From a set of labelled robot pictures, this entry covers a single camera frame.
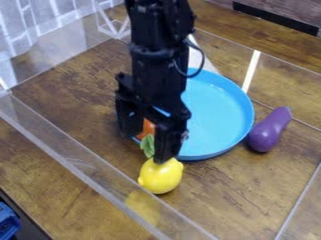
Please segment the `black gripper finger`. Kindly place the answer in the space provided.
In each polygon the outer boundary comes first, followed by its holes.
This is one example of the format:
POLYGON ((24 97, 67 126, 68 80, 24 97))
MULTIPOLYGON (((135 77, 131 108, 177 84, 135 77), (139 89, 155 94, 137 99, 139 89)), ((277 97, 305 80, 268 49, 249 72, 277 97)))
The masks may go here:
POLYGON ((137 136, 143 131, 143 110, 137 102, 118 95, 115 97, 118 126, 126 136, 137 136))
POLYGON ((154 162, 163 164, 180 154, 188 135, 188 122, 163 120, 154 124, 154 162))

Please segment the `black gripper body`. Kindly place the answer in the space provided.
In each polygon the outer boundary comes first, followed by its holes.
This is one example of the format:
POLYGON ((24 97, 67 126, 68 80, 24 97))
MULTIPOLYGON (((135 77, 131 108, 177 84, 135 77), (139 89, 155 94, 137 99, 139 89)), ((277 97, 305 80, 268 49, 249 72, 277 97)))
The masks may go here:
POLYGON ((186 90, 189 47, 151 50, 131 44, 131 74, 118 73, 121 95, 138 103, 143 117, 157 121, 188 121, 192 112, 181 97, 186 90))

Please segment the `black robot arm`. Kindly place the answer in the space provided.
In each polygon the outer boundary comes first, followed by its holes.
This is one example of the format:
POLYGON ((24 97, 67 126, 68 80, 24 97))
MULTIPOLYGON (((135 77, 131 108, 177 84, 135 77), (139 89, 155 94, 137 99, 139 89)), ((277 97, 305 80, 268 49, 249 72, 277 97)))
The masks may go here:
POLYGON ((162 164, 180 153, 192 112, 186 90, 194 14, 188 0, 126 0, 130 15, 131 74, 115 76, 115 109, 123 134, 155 124, 154 156, 162 164))

